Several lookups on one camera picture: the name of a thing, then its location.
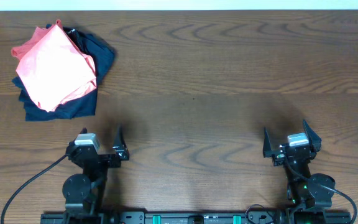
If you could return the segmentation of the pink t-shirt with gold print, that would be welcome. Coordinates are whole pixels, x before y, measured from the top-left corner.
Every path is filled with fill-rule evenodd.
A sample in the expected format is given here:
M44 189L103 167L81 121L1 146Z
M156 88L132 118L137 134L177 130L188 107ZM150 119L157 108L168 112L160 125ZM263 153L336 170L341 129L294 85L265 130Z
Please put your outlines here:
M16 72L32 102L46 112L97 89L96 66L63 30L60 20L36 27L24 44L13 47Z

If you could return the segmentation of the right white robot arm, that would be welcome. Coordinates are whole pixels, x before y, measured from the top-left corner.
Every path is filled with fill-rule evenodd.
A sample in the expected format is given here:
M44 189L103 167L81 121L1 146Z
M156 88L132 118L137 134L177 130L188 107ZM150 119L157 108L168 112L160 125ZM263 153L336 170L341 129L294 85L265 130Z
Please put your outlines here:
M287 177L287 196L293 206L287 216L296 212L322 212L332 206L335 180L325 174L312 174L309 163L321 150L322 139L303 121L303 132L287 137L287 142L274 148L264 129L263 156L274 166L282 166Z

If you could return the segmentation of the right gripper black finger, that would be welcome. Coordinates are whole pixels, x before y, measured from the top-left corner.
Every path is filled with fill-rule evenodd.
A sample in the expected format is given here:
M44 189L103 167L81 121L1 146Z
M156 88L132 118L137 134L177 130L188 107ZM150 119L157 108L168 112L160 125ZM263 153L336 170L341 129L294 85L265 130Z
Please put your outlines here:
M264 128L264 145L263 145L262 152L264 157L272 157L273 154L272 146L266 128Z
M314 152L319 152L321 150L322 139L310 128L305 120L303 120L303 129Z

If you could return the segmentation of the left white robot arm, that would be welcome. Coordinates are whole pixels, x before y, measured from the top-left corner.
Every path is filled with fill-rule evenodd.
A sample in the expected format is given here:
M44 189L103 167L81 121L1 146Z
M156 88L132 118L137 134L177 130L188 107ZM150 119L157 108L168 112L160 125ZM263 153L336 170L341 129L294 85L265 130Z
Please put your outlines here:
M113 142L112 154L99 154L100 142L94 133L83 129L71 141L65 155L68 160L82 168L82 173L67 178L62 187L65 198L63 220L66 223L101 221L101 211L108 170L120 168L122 161L128 161L130 154L124 141L122 128L118 128Z

